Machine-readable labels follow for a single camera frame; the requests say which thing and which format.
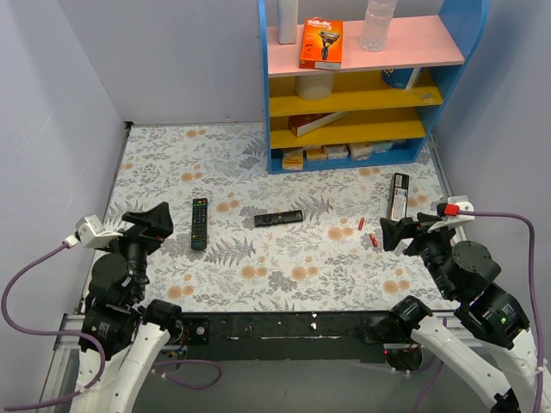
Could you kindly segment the large black remote control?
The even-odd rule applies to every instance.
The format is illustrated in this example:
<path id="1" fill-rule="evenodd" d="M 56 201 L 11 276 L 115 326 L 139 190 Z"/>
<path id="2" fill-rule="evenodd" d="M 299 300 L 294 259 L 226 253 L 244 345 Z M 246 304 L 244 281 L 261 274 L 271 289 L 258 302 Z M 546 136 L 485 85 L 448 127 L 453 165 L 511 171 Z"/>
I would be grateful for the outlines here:
<path id="1" fill-rule="evenodd" d="M 190 247 L 194 251 L 207 248 L 207 198 L 193 199 Z"/>

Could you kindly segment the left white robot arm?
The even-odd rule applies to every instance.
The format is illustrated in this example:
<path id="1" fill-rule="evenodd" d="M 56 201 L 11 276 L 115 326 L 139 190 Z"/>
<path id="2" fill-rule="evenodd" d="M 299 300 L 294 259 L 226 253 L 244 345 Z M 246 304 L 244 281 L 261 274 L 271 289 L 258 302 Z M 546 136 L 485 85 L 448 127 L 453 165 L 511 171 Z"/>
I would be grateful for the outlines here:
<path id="1" fill-rule="evenodd" d="M 141 213 L 124 213 L 126 230 L 108 231 L 86 216 L 77 223 L 77 239 L 100 250 L 85 299 L 72 412 L 130 412 L 152 364 L 165 344 L 183 333 L 181 308 L 163 300 L 141 306 L 150 280 L 147 258 L 173 232 L 168 203 Z"/>

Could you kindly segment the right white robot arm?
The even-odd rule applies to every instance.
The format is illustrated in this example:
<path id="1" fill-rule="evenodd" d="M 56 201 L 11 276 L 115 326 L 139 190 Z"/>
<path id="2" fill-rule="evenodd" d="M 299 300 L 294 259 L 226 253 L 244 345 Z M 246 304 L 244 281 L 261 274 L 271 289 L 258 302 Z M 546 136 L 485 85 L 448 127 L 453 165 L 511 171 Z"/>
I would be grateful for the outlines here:
<path id="1" fill-rule="evenodd" d="M 379 342 L 414 341 L 459 375 L 492 412 L 548 412 L 550 372 L 546 365 L 536 298 L 527 317 L 516 298 L 496 284 L 501 267 L 481 243 L 452 243 L 457 227 L 478 217 L 467 204 L 441 204 L 435 215 L 380 220 L 383 249 L 410 240 L 406 256 L 418 256 L 454 315 L 495 360 L 490 365 L 447 330 L 420 299 L 402 299 L 366 329 Z"/>

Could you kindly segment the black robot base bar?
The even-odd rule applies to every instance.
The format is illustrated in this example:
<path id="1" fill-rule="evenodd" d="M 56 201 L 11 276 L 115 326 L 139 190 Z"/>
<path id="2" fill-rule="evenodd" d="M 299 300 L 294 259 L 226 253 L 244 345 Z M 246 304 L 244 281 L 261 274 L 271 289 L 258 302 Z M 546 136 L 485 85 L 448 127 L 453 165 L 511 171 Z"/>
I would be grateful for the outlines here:
<path id="1" fill-rule="evenodd" d="M 385 311 L 185 313 L 183 336 L 162 353 L 170 360 L 359 361 L 418 370 L 420 345 L 387 321 Z"/>

